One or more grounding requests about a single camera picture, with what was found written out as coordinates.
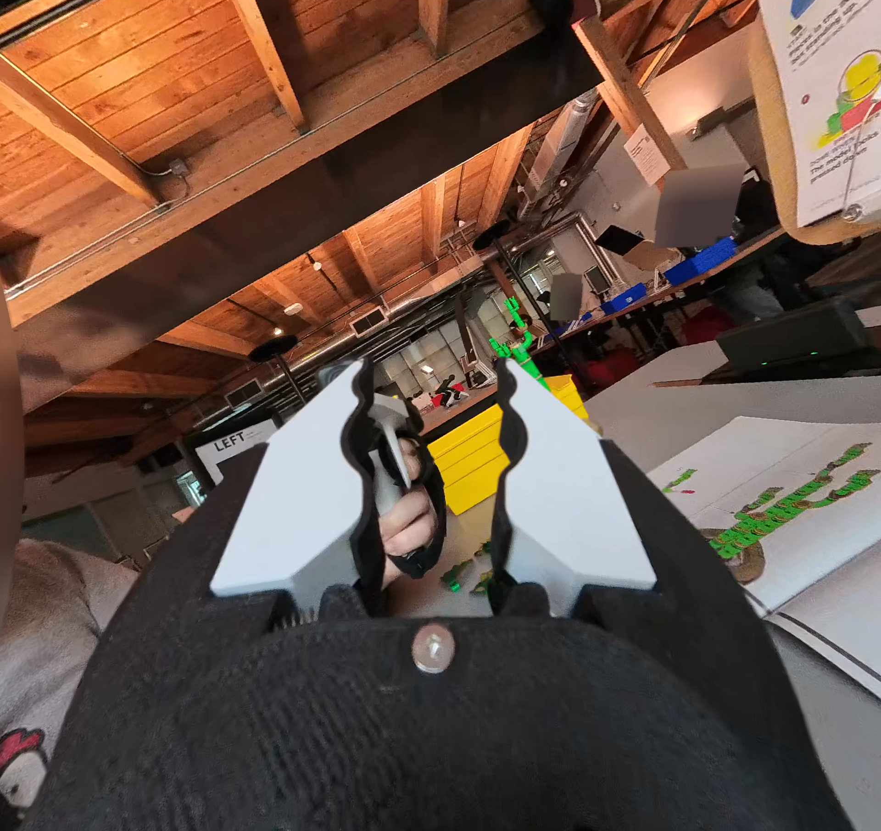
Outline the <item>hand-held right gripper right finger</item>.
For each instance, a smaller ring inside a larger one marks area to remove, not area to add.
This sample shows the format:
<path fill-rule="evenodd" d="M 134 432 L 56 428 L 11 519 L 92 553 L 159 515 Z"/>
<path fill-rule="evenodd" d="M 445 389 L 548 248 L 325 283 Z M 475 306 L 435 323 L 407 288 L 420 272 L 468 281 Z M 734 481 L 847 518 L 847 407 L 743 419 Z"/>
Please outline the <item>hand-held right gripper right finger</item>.
<path fill-rule="evenodd" d="M 491 521 L 491 611 L 541 587 L 569 616 L 585 587 L 649 592 L 656 574 L 598 433 L 518 363 L 499 365 L 502 471 Z"/>

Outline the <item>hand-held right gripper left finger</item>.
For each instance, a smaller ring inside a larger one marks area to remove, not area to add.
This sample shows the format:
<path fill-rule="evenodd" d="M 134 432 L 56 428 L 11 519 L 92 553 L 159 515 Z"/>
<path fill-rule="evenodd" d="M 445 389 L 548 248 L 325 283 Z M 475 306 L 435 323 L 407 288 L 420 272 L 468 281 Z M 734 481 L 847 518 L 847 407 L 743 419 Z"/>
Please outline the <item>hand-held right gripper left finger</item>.
<path fill-rule="evenodd" d="M 375 611 L 372 374 L 368 360 L 353 361 L 266 444 L 215 597 L 283 591 L 309 612 L 342 584 Z"/>

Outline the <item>framed marker sign stand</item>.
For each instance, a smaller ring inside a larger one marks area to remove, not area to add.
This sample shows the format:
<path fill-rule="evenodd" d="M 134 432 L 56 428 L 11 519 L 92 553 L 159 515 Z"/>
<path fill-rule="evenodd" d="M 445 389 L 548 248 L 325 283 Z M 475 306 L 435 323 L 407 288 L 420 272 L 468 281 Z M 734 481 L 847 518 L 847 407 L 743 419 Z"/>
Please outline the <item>framed marker sign stand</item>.
<path fill-rule="evenodd" d="M 194 473 L 204 492 L 215 488 L 224 478 L 225 462 L 266 443 L 281 427 L 278 418 L 250 420 L 243 427 L 221 426 L 195 439 L 192 445 Z"/>

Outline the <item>yellow plastic bin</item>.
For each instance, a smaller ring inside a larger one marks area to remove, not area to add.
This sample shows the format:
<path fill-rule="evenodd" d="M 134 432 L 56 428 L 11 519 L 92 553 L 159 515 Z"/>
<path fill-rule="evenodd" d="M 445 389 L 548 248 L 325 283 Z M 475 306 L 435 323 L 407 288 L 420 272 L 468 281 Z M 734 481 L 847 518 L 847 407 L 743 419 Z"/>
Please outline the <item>yellow plastic bin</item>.
<path fill-rule="evenodd" d="M 500 385 L 492 385 L 469 406 L 454 409 L 440 425 L 443 433 L 427 449 L 434 460 L 442 486 L 444 511 L 461 515 L 497 491 L 501 473 L 509 460 L 500 434 L 503 412 L 498 404 Z"/>

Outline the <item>pile of green brick pieces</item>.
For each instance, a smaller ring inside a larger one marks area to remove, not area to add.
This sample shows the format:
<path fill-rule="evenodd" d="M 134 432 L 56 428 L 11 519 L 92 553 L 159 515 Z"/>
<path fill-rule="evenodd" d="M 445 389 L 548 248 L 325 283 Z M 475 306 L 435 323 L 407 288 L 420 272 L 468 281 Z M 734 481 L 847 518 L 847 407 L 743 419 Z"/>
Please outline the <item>pile of green brick pieces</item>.
<path fill-rule="evenodd" d="M 476 570 L 475 566 L 486 565 L 478 571 L 477 580 L 468 589 L 466 581 Z M 478 549 L 468 558 L 457 562 L 441 575 L 441 583 L 453 594 L 468 593 L 472 596 L 487 595 L 489 584 L 493 578 L 491 567 L 491 541 L 482 542 Z"/>

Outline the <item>red bag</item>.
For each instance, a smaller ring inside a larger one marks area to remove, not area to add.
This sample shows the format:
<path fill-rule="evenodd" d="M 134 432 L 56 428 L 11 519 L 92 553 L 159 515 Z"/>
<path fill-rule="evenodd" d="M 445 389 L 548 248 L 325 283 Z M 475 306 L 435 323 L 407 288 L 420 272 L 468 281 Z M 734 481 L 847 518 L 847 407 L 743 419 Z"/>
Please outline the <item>red bag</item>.
<path fill-rule="evenodd" d="M 633 374 L 641 367 L 634 352 L 624 346 L 602 352 L 598 359 L 587 359 L 579 364 L 580 376 L 589 385 L 605 389 Z"/>
<path fill-rule="evenodd" d="M 736 322 L 723 310 L 708 305 L 684 319 L 682 335 L 687 346 L 714 341 L 719 335 L 736 328 Z"/>

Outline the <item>green toy bamboo model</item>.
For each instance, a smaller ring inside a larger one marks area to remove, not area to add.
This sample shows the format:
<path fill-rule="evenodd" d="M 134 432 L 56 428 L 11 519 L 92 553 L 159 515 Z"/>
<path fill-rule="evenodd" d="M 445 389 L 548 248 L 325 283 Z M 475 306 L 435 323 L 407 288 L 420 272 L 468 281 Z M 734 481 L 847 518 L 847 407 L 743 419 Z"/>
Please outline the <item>green toy bamboo model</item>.
<path fill-rule="evenodd" d="M 548 385 L 545 376 L 535 365 L 530 355 L 530 346 L 535 341 L 531 318 L 523 318 L 521 307 L 516 297 L 508 297 L 504 305 L 513 323 L 513 329 L 520 333 L 519 341 L 507 343 L 491 337 L 489 343 L 492 351 L 498 358 L 513 360 L 515 363 L 518 363 L 525 372 L 532 375 L 547 391 L 550 391 L 550 385 Z"/>

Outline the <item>blue bin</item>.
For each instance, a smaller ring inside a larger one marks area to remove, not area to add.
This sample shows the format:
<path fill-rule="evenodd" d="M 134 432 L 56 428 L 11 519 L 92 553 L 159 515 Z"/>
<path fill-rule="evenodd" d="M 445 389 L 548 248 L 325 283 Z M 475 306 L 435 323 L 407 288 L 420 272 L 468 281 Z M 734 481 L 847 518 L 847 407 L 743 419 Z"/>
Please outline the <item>blue bin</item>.
<path fill-rule="evenodd" d="M 647 294 L 648 291 L 646 285 L 644 283 L 638 283 L 633 287 L 620 292 L 618 295 L 611 297 L 607 301 L 603 301 L 601 303 L 602 313 L 605 316 L 612 316 L 622 312 L 646 298 Z"/>
<path fill-rule="evenodd" d="M 666 281 L 677 286 L 688 282 L 721 265 L 736 254 L 737 242 L 732 237 L 722 238 L 716 244 L 697 251 L 693 256 L 662 272 Z"/>

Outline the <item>building instruction booklet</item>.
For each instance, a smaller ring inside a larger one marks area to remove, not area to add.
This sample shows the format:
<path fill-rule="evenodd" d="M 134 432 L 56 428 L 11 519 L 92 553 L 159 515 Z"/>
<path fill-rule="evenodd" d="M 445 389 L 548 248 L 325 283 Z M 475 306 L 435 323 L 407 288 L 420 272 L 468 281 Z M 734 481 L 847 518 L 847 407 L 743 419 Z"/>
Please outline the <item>building instruction booklet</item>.
<path fill-rule="evenodd" d="M 650 471 L 757 615 L 880 695 L 880 427 L 740 416 Z"/>

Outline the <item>black tablet on stand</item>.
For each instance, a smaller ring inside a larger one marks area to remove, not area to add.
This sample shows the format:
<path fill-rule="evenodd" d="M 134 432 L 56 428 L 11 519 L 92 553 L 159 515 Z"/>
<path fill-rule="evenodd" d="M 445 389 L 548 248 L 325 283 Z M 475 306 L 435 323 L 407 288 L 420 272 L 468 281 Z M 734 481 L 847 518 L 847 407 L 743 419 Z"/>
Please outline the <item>black tablet on stand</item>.
<path fill-rule="evenodd" d="M 597 238 L 597 246 L 620 256 L 627 264 L 644 272 L 653 272 L 675 252 L 655 245 L 652 239 L 611 224 Z"/>

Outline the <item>white hanging paper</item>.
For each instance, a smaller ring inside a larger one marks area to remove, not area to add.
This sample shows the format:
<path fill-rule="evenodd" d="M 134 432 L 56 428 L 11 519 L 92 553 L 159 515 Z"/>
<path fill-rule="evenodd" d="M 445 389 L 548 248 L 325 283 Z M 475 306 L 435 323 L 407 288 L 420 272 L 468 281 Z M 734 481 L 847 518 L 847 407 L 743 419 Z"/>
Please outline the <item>white hanging paper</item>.
<path fill-rule="evenodd" d="M 625 141 L 624 149 L 649 186 L 656 186 L 671 170 L 669 160 L 643 124 Z"/>

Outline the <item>hanging poster board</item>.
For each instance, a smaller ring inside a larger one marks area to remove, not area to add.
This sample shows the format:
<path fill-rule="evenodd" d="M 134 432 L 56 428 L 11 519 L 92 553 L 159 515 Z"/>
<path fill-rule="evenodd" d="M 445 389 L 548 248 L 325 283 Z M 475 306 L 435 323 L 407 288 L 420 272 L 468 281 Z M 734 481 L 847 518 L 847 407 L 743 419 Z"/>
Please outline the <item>hanging poster board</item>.
<path fill-rule="evenodd" d="M 783 230 L 879 231 L 880 0 L 758 0 L 748 63 Z"/>

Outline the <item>silver air duct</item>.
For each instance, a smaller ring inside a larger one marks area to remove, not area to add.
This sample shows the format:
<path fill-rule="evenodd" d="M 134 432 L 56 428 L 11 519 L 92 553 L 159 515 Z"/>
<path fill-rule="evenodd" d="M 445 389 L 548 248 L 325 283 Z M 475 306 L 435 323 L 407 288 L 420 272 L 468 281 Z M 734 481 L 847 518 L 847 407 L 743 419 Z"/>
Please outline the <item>silver air duct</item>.
<path fill-rule="evenodd" d="M 619 132 L 597 87 L 560 111 L 527 173 L 517 220 L 527 231 L 550 223 L 566 207 Z"/>

